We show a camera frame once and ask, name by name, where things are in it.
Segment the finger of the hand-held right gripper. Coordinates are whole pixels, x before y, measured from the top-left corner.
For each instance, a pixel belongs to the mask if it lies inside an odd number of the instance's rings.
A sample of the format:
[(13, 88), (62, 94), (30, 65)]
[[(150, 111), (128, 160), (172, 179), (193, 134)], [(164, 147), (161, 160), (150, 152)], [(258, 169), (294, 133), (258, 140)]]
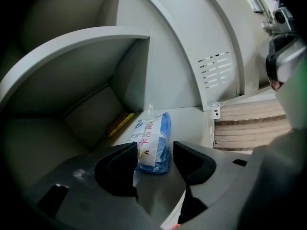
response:
[(296, 34), (275, 36), (268, 42), (265, 59), (270, 80), (285, 83), (307, 55), (307, 44)]

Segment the grey metal locker cabinet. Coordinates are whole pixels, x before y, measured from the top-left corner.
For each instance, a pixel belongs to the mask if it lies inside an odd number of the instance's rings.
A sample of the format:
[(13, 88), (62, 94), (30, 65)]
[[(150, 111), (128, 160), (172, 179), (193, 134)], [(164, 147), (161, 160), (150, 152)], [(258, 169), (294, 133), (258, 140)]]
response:
[[(225, 149), (214, 141), (225, 125), (270, 121), (281, 129), (260, 140), (231, 142), (251, 151), (288, 129), (273, 100), (223, 102), (204, 110), (186, 56), (172, 30), (147, 0), (104, 0), (95, 27), (38, 34), (26, 26), (28, 53), (0, 81), (1, 141), (13, 181), (21, 191), (62, 162), (121, 144), (137, 121), (168, 112), (171, 140)], [(267, 91), (268, 85), (253, 95)], [(113, 137), (107, 128), (121, 112), (134, 117)]]

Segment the blue and white packet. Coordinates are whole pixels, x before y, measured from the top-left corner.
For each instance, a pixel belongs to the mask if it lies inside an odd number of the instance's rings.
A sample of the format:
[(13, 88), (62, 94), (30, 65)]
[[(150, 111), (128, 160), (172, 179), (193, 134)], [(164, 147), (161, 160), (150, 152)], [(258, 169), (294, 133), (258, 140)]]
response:
[(165, 174), (170, 170), (171, 119), (165, 112), (152, 119), (138, 120), (128, 143), (136, 142), (136, 170), (149, 174)]

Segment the yellow packet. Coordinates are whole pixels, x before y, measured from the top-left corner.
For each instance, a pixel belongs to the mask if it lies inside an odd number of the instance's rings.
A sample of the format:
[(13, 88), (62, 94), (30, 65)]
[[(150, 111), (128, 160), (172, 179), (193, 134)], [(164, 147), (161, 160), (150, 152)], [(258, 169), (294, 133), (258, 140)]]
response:
[(113, 137), (118, 133), (133, 117), (134, 113), (121, 112), (115, 120), (113, 120), (108, 128), (107, 135), (108, 137)]

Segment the locker door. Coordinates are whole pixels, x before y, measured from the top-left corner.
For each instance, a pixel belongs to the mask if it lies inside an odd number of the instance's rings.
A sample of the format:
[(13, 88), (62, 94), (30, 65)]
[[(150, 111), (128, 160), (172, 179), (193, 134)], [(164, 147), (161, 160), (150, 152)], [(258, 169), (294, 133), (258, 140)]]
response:
[(258, 55), (267, 17), (248, 0), (147, 0), (172, 30), (193, 71), (204, 110), (268, 85)]

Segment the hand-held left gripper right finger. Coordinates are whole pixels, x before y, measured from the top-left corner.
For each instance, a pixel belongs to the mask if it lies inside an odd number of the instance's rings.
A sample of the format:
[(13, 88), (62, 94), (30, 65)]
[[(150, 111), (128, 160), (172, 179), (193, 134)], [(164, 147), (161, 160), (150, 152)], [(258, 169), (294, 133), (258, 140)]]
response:
[(173, 148), (174, 163), (186, 184), (179, 224), (238, 224), (264, 148), (243, 154), (178, 141)]

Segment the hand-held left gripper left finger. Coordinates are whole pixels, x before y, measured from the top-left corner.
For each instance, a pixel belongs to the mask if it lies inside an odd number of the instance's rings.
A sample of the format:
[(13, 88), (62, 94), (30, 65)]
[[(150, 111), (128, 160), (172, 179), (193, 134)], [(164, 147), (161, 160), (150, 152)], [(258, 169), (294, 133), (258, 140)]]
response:
[(56, 230), (154, 230), (133, 186), (137, 144), (68, 159), (24, 192)]

